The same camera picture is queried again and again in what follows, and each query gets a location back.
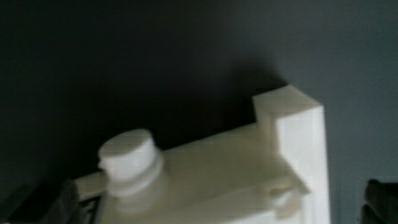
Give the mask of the gripper left finger with black tip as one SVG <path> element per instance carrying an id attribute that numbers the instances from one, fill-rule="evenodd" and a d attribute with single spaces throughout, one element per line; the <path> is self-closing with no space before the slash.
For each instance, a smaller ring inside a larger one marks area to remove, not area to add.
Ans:
<path id="1" fill-rule="evenodd" d="M 77 202 L 70 180 L 24 185 L 0 204 L 0 224 L 79 224 Z"/>

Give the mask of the gripper right finger with grey tip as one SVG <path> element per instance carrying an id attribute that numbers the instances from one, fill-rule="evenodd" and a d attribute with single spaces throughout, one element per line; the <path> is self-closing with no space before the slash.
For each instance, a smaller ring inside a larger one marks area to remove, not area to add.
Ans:
<path id="1" fill-rule="evenodd" d="M 371 179 L 364 191 L 360 224 L 398 224 L 398 183 Z"/>

